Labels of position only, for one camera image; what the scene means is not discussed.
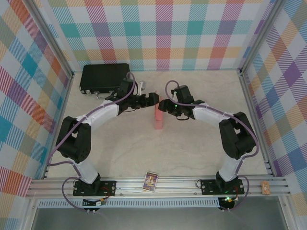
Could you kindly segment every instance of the black mounting plate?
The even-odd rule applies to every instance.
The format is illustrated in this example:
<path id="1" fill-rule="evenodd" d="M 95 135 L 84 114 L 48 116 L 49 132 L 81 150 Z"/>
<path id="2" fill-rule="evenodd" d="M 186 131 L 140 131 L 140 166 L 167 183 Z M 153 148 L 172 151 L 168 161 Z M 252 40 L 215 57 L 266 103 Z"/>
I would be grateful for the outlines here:
<path id="1" fill-rule="evenodd" d="M 73 196 L 115 196 L 116 181 L 100 181 L 98 192 L 93 194 L 91 191 L 85 191 L 81 186 L 80 181 L 76 181 L 74 184 Z"/>
<path id="2" fill-rule="evenodd" d="M 221 195 L 221 190 L 217 186 L 216 180 L 201 180 L 201 194 L 202 195 Z M 236 183 L 233 185 L 231 189 L 225 191 L 224 195 L 236 195 L 236 190 L 234 186 L 238 188 L 238 194 L 244 194 L 244 187 L 242 180 L 236 180 Z"/>

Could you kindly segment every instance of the checkered pattern wall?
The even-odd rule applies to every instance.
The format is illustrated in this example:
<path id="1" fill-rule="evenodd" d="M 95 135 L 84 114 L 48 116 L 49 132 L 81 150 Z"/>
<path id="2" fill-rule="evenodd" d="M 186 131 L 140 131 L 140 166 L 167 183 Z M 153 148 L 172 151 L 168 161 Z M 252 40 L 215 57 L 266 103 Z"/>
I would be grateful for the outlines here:
<path id="1" fill-rule="evenodd" d="M 307 229 L 306 0 L 287 1 L 246 77 L 274 166 Z"/>
<path id="2" fill-rule="evenodd" d="M 69 62 L 68 49 L 81 69 L 124 62 L 132 70 L 180 70 L 237 69 L 265 1 L 49 0 L 51 12 L 36 2 Z M 58 37 L 50 13 L 64 38 Z"/>
<path id="3" fill-rule="evenodd" d="M 49 151 L 68 77 L 21 0 L 0 0 L 0 229 L 13 230 Z"/>
<path id="4" fill-rule="evenodd" d="M 255 32 L 254 32 L 254 34 L 252 36 L 252 39 L 249 41 L 248 47 L 246 48 L 246 50 L 244 52 L 243 58 L 242 58 L 242 60 L 240 62 L 240 65 L 238 66 L 239 69 L 242 68 L 244 62 L 246 61 L 246 58 L 248 57 L 251 48 L 255 44 L 255 41 L 258 38 L 258 34 L 261 31 L 261 29 L 262 29 L 262 27 L 264 25 L 265 20 L 269 16 L 269 14 L 271 12 L 271 9 L 273 8 L 273 5 L 274 5 L 275 2 L 276 2 L 276 0 L 270 0 L 270 3 L 268 4 L 267 9 L 265 10 L 265 12 L 264 12 L 264 14 L 263 14 L 263 16 L 262 16 L 258 26 L 257 26 L 257 29 L 255 30 Z"/>

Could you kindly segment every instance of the black case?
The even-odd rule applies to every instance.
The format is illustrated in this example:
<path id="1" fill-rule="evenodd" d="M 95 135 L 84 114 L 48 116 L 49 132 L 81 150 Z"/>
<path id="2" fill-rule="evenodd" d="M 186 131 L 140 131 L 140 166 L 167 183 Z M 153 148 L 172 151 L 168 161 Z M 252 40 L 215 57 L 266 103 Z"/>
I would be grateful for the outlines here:
<path id="1" fill-rule="evenodd" d="M 128 64 L 86 65 L 83 68 L 80 91 L 84 94 L 110 93 L 117 90 L 130 71 Z"/>

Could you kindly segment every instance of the beige floor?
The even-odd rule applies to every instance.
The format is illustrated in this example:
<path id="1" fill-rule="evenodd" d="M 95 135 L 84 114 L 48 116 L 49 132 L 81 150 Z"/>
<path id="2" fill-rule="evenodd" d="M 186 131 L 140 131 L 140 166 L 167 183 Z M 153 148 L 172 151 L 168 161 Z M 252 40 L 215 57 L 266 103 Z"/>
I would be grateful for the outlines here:
<path id="1" fill-rule="evenodd" d="M 164 87 L 169 80 L 186 84 L 194 99 L 201 99 L 222 111 L 248 113 L 237 74 L 233 70 L 219 71 L 144 71 L 135 72 L 138 81 L 147 82 L 145 93 L 165 97 Z M 79 91 L 81 74 L 76 74 L 66 107 L 66 116 L 83 115 L 102 100 Z M 101 176 L 144 176 L 152 171 L 160 176 L 215 175 L 224 162 L 218 127 L 188 120 L 177 121 L 164 115 L 163 130 L 154 129 L 154 108 L 123 113 L 103 124 L 92 134 L 90 159 Z M 64 160 L 56 153 L 52 162 Z M 266 174 L 259 153 L 247 159 L 240 174 Z M 48 177 L 76 175 L 69 165 L 51 167 Z"/>

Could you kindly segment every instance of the small wooden block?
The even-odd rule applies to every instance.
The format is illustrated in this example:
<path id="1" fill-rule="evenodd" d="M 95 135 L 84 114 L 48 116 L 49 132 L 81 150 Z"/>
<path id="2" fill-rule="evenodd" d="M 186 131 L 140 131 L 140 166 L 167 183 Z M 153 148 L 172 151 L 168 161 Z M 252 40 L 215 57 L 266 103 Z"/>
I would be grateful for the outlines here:
<path id="1" fill-rule="evenodd" d="M 262 181 L 261 182 L 261 188 L 262 188 L 262 194 L 264 195 L 270 195 L 271 191 L 270 191 L 270 184 L 268 181 Z"/>

